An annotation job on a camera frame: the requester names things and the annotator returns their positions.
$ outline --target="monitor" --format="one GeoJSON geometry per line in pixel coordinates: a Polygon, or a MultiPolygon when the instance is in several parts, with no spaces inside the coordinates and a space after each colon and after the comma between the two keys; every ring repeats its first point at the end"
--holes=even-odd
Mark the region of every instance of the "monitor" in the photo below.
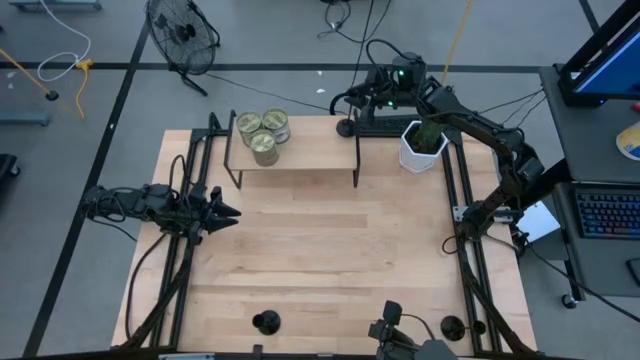
{"type": "Polygon", "coordinates": [[[640,100],[640,1],[625,1],[559,72],[568,106],[640,100]]]}

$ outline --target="keyboard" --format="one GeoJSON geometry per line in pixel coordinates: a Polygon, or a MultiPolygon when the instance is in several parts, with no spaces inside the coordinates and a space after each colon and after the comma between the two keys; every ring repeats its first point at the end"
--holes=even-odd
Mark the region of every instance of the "keyboard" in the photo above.
{"type": "Polygon", "coordinates": [[[640,240],[640,189],[575,189],[576,208],[587,238],[640,240]]]}

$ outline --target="can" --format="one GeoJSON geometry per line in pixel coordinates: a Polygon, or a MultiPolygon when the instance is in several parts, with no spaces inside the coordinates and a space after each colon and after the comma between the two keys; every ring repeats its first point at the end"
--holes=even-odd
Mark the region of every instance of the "can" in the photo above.
{"type": "Polygon", "coordinates": [[[260,166],[271,166],[280,158],[276,137],[269,130],[258,130],[251,135],[251,152],[260,166]]]}
{"type": "Polygon", "coordinates": [[[238,116],[237,124],[242,142],[249,146],[251,135],[262,128],[262,117],[256,112],[244,112],[238,116]]]}
{"type": "Polygon", "coordinates": [[[289,140],[291,129],[289,129],[289,117],[282,109],[271,108],[262,116],[262,125],[271,131],[276,137],[276,143],[282,144],[289,140]]]}
{"type": "Polygon", "coordinates": [[[616,145],[624,156],[640,161],[640,122],[618,134],[616,145]]]}

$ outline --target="fan grille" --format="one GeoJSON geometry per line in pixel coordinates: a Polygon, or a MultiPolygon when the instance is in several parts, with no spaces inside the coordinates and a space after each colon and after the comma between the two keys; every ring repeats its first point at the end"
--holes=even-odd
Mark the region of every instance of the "fan grille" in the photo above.
{"type": "Polygon", "coordinates": [[[169,64],[201,75],[215,59],[213,32],[191,0],[149,0],[147,27],[169,64]]]}

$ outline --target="white paper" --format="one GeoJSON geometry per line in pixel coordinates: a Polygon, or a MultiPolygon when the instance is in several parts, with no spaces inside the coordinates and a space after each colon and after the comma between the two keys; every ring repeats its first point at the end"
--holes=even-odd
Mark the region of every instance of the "white paper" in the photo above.
{"type": "Polygon", "coordinates": [[[558,221],[549,212],[544,203],[538,201],[525,210],[524,216],[518,222],[518,228],[522,232],[529,233],[529,242],[534,242],[559,229],[560,224],[558,224],[558,221]]]}

